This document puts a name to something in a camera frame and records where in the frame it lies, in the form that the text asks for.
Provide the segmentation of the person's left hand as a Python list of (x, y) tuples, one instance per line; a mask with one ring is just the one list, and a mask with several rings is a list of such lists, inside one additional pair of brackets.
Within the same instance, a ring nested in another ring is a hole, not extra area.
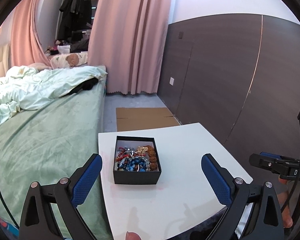
[(141, 240), (141, 237), (135, 232), (126, 232), (125, 240)]

